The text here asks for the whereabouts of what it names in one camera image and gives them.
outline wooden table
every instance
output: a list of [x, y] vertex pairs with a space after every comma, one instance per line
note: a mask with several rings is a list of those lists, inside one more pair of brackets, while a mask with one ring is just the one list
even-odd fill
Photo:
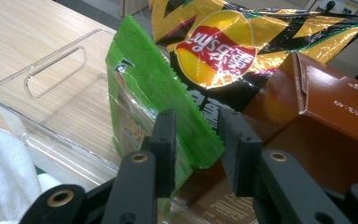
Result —
[[0, 0], [0, 80], [98, 28], [114, 32], [52, 0]]

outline white towel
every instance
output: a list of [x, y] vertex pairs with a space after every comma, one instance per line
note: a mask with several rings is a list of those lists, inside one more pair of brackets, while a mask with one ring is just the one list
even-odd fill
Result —
[[18, 223], [40, 194], [26, 146], [0, 129], [0, 223]]

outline transparent plastic bin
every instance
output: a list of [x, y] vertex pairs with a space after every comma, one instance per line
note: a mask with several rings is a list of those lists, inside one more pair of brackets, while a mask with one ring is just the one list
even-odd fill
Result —
[[95, 30], [0, 81], [8, 126], [62, 183], [90, 189], [117, 174], [105, 64], [112, 40]]

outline green wrapper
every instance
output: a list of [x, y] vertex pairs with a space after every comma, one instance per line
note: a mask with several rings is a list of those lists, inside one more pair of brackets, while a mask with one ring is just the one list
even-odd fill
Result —
[[157, 113], [173, 108], [177, 115], [177, 186], [191, 175], [192, 168], [207, 169], [220, 158], [223, 144], [167, 59], [132, 17], [118, 28], [106, 64], [113, 138], [119, 154], [139, 149], [144, 136], [151, 134]]

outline snack bag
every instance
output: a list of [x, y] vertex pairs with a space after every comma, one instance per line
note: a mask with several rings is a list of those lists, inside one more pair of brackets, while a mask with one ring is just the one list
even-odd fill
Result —
[[151, 134], [158, 112], [175, 109], [177, 118], [176, 185], [192, 169], [213, 165], [224, 148], [158, 47], [139, 24], [127, 17], [106, 57], [114, 143], [119, 153], [138, 150]]
[[205, 118], [242, 111], [292, 51], [327, 63], [358, 37], [358, 16], [250, 10], [222, 0], [149, 0], [154, 40]]

